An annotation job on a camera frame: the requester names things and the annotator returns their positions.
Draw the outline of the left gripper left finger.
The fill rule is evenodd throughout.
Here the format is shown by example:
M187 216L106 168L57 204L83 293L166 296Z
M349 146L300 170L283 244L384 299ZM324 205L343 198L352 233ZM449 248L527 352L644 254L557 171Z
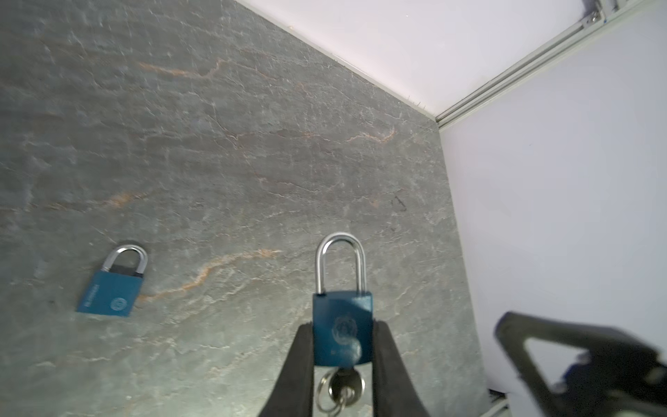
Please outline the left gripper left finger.
M260 416L311 417L314 406L313 325L300 325Z

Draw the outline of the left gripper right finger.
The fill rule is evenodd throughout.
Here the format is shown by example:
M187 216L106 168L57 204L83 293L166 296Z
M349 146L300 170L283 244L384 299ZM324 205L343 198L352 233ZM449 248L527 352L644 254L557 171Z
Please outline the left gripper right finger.
M373 322L373 415L429 416L388 324Z

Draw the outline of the silver key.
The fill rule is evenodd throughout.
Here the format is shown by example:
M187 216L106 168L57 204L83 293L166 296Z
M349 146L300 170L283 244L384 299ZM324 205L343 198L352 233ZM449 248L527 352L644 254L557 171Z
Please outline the silver key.
M321 395L326 390L333 405L322 405ZM323 375L315 393L315 405L319 412L327 416L338 416L346 408L357 403L366 390L366 382L356 368L332 368Z

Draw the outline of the blue padlock larger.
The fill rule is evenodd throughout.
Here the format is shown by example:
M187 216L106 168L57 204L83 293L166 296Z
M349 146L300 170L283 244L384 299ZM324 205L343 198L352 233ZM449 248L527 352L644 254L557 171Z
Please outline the blue padlock larger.
M325 290L326 254L335 243L354 250L355 290ZM361 242L346 232L323 238L315 255L313 295L314 365L353 368L370 363L373 354L373 295L368 290L366 255Z

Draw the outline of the blue padlock smaller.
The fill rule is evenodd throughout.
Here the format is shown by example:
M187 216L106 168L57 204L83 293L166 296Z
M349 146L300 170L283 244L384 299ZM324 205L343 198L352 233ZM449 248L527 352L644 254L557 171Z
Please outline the blue padlock smaller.
M112 272L116 259L126 251L135 252L139 257L135 272L131 275ZM114 248L99 271L93 274L90 285L76 307L76 312L99 314L99 316L130 316L143 285L143 275L148 260L147 251L139 245L125 244Z

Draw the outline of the aluminium frame profiles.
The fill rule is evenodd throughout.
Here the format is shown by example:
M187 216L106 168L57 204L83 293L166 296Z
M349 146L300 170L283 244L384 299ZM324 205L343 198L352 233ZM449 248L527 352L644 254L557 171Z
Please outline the aluminium frame profiles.
M480 106L524 81L528 76L541 71L548 64L572 51L583 41L643 4L639 0L594 1L592 11L588 12L576 24L564 30L477 90L474 90L470 95L456 102L446 111L440 113L439 116L436 116L435 121L438 127L442 130L459 121Z

